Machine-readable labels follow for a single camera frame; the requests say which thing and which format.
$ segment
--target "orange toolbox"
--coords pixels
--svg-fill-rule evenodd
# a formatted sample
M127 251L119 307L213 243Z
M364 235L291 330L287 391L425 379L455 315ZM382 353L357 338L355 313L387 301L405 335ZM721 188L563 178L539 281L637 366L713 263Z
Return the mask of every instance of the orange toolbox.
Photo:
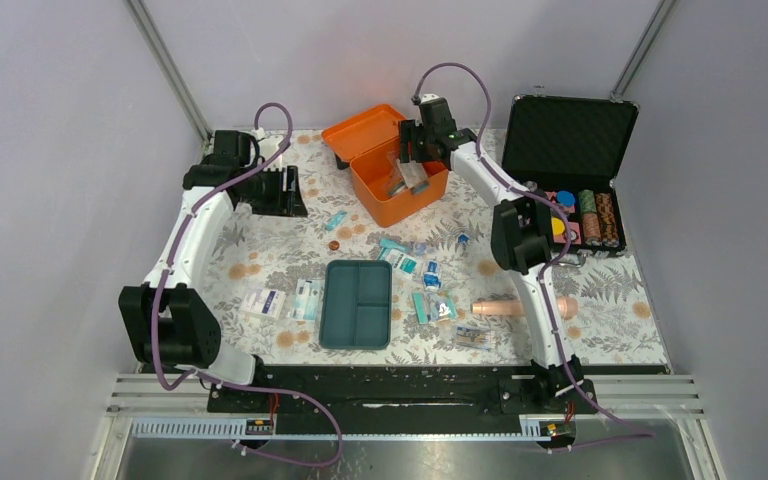
M386 228L446 193L449 170L442 162L422 164L428 174L428 187L418 193L404 190L390 197L392 179L398 172L399 122L405 120L390 105L373 107L327 128L322 139L334 150L338 168L349 168L352 186L360 203L375 222Z

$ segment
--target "metal floor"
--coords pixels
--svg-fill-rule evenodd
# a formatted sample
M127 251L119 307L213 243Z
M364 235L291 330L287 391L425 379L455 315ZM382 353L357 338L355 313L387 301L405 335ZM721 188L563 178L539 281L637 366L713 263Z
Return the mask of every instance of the metal floor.
M232 451L230 442L132 438L120 479L683 479L693 478L679 432L667 421L645 422L658 436L547 455L533 443L494 441L351 441L324 469L287 465ZM579 438L619 435L598 420L577 422ZM295 458L325 459L334 444L274 441L264 449Z

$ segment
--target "white wall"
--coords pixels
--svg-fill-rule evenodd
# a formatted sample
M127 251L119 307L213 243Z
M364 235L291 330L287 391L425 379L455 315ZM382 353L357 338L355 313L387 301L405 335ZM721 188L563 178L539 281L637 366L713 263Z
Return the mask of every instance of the white wall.
M607 98L657 0L146 1L208 121L248 125L280 99L296 125L323 128L378 103L416 114L419 77L443 61L484 77L507 125L511 99L547 93ZM465 72L439 71L426 91L478 124L484 97ZM279 117L267 124L281 126Z
M729 479L768 478L768 2L681 2L620 174L670 356Z
M77 478L198 140L122 2L0 1L0 478Z

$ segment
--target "stack of poker chips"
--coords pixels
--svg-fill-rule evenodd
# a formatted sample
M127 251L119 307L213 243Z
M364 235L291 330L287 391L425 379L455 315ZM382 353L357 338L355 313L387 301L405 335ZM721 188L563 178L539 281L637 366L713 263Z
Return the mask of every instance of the stack of poker chips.
M582 190L578 192L578 204L581 207L581 227L583 229L584 244L591 247L602 245L596 197L593 195L593 191Z
M619 247L620 235L617 229L617 219L614 217L614 205L608 193L596 194L596 211L602 223L602 239L606 247Z

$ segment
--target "poker chip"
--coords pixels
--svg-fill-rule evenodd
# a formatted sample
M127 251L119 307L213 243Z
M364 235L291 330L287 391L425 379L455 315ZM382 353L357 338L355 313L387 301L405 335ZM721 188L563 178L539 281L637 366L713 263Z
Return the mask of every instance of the poker chip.
M599 216L590 212L581 215L582 235L584 244L591 247L602 245L602 234L599 230Z
M581 207L581 213L596 213L596 197L593 196L593 190L578 192L578 205Z
M564 230L564 222L560 218L552 218L552 235L561 235Z
M561 190L558 192L558 203L565 207L573 207L575 206L575 195L566 190Z
M606 247L618 248L620 246L620 235L610 194L596 194L596 210L601 224L602 244Z

